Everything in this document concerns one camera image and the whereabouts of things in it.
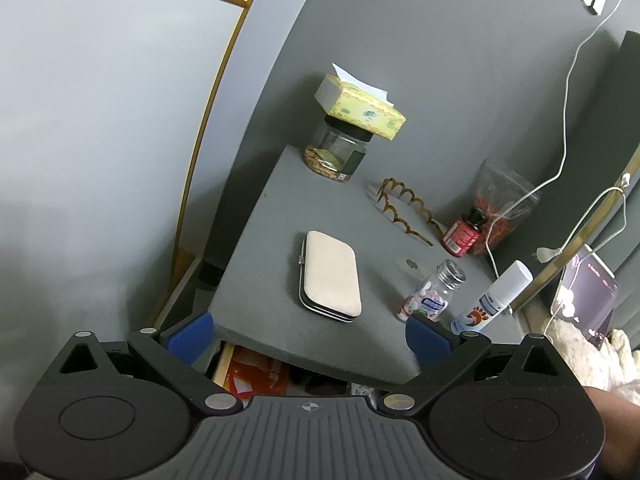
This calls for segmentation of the person's right hand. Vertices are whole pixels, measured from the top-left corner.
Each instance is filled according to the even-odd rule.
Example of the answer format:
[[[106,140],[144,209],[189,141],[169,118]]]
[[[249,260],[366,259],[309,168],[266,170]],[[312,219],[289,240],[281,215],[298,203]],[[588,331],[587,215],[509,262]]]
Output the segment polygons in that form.
[[[612,479],[639,478],[639,407],[613,393],[586,387],[605,428],[601,468]]]

